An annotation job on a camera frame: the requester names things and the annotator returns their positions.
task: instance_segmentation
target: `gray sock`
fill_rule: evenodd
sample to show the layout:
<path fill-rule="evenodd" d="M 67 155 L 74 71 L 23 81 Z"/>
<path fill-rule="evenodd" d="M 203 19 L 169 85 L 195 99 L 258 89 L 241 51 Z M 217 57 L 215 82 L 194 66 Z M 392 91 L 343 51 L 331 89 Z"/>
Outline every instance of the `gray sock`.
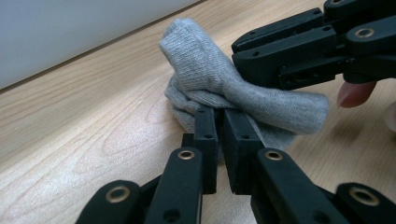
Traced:
<path fill-rule="evenodd" d="M 174 21 L 160 48 L 175 69 L 165 92 L 172 113 L 193 132 L 193 112 L 201 105 L 239 108 L 252 117 L 266 147 L 286 148 L 296 134 L 317 132 L 328 113 L 321 94 L 266 89 L 243 80 L 232 61 L 191 19 Z"/>

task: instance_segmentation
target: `metal screw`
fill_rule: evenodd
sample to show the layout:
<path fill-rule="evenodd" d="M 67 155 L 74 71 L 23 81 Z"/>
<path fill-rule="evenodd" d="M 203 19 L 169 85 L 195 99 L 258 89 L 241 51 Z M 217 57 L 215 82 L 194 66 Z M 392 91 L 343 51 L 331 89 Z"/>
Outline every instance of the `metal screw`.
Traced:
<path fill-rule="evenodd" d="M 182 160 L 185 160 L 185 161 L 191 160 L 195 156 L 195 154 L 189 150 L 183 150 L 183 151 L 179 152 L 177 155 L 179 158 L 181 158 Z"/>
<path fill-rule="evenodd" d="M 116 186 L 107 192 L 106 200 L 110 203 L 120 203 L 127 199 L 130 194 L 131 191 L 127 187 Z"/>

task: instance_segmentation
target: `wooden table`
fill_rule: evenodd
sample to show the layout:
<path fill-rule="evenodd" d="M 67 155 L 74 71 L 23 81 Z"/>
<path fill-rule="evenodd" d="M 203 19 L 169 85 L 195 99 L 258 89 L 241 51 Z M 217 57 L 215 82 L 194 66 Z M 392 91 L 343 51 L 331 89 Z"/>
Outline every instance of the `wooden table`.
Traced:
<path fill-rule="evenodd" d="M 158 48 L 166 26 L 191 17 L 231 56 L 237 37 L 321 7 L 321 1 L 207 0 L 0 91 L 0 222 L 73 223 L 104 184 L 143 185 L 163 171 L 184 131 L 163 96 L 173 70 Z M 319 186 L 378 189 L 396 202 L 396 134 L 383 122 L 395 80 L 370 100 L 337 108 L 342 78 L 305 88 L 326 94 L 329 117 L 289 154 Z M 203 223 L 254 223 L 249 197 L 234 196 L 224 166 L 218 193 L 204 196 Z"/>

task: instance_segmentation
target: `fingertip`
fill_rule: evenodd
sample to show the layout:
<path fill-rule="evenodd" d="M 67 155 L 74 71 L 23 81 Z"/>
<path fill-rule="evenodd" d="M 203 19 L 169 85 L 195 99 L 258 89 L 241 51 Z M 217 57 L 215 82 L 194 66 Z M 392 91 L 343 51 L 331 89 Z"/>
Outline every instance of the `fingertip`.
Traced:
<path fill-rule="evenodd" d="M 352 84 L 344 82 L 338 92 L 337 105 L 350 108 L 366 102 L 374 90 L 376 82 Z"/>

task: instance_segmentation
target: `circular joint pin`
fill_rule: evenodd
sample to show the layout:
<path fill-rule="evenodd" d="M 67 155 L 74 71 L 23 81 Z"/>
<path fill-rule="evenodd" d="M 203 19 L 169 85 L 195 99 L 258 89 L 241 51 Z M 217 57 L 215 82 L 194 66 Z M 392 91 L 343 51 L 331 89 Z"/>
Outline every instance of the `circular joint pin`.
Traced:
<path fill-rule="evenodd" d="M 352 187 L 349 190 L 350 196 L 356 201 L 369 205 L 369 206 L 377 206 L 379 205 L 379 199 L 369 190 Z"/>
<path fill-rule="evenodd" d="M 265 152 L 265 157 L 273 161 L 281 161 L 283 159 L 282 154 L 275 151 Z"/>
<path fill-rule="evenodd" d="M 106 200 L 110 203 L 120 203 L 127 199 L 130 194 L 131 191 L 127 187 L 116 186 L 107 192 Z"/>
<path fill-rule="evenodd" d="M 192 158 L 194 158 L 195 153 L 193 151 L 183 150 L 183 151 L 177 153 L 177 155 L 182 160 L 187 161 L 187 160 L 191 160 Z"/>
<path fill-rule="evenodd" d="M 374 34 L 374 29 L 372 28 L 362 28 L 355 32 L 357 38 L 367 38 Z"/>

